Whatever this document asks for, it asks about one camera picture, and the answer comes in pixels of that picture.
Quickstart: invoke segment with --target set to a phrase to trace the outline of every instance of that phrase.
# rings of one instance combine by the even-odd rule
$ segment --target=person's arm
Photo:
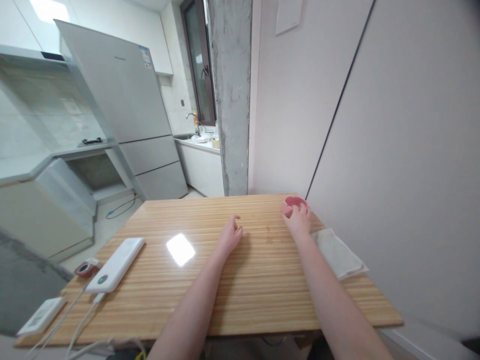
[[[222,269],[243,234],[232,215],[200,274],[166,322],[147,360],[198,359],[207,337]]]
[[[283,220],[295,240],[316,317],[335,359],[392,359],[310,236],[310,210],[294,206],[290,218]]]

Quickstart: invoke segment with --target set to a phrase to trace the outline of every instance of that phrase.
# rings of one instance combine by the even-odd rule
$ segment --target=red tape roll
[[[75,269],[75,274],[82,279],[90,279],[98,273],[101,267],[102,263],[96,258],[91,257],[82,262],[80,266]]]

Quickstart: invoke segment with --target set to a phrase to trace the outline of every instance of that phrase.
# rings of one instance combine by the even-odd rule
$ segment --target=sink
[[[188,140],[188,139],[191,139],[192,136],[194,136],[194,135],[195,134],[174,135],[173,138],[178,139],[178,140]]]

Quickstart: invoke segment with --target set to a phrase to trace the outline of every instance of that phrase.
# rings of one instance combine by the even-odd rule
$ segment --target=white towel
[[[331,228],[314,232],[311,237],[339,280],[369,270]]]

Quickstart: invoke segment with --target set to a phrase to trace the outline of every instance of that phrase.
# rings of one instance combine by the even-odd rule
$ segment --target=faucet
[[[193,115],[193,117],[195,118],[195,125],[196,125],[195,134],[197,134],[198,136],[200,136],[199,118],[198,118],[197,115],[195,115],[193,112],[190,112],[190,113],[185,117],[185,119],[188,120],[188,118],[189,118],[190,115]]]

